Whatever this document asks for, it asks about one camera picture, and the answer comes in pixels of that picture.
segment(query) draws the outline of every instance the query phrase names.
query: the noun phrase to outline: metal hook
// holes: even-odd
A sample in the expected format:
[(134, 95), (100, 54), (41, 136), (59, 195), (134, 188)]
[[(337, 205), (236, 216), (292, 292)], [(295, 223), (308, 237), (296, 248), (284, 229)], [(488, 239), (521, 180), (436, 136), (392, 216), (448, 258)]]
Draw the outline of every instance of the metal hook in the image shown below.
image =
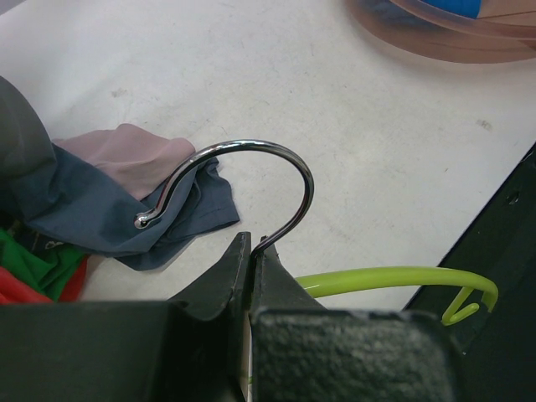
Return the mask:
[(138, 229), (146, 228), (151, 222), (162, 217), (168, 209), (169, 202), (173, 196), (175, 188), (177, 188), (180, 181), (190, 172), (193, 168), (200, 163), (208, 161), (212, 157), (218, 155), (224, 155), (225, 153), (239, 152), (239, 151), (257, 151), (271, 153), (277, 155), (290, 162), (303, 177), (305, 183), (305, 192), (303, 194), (303, 200), (301, 201), (300, 208), (294, 214), (294, 216), (280, 229), (264, 238), (251, 252), (251, 256), (255, 258), (260, 252), (273, 245), (277, 240), (286, 235), (303, 219), (307, 210), (311, 206), (312, 196), (314, 194), (314, 181), (312, 179), (311, 170), (306, 163), (298, 155), (296, 155), (290, 149), (283, 147), (282, 145), (275, 144), (273, 142), (262, 140), (233, 140), (227, 142), (221, 142), (219, 144), (206, 147), (199, 152), (194, 153), (188, 160), (181, 163), (177, 169), (169, 176), (167, 182), (160, 194), (157, 202), (157, 206), (147, 212), (143, 212), (136, 215), (134, 225)]

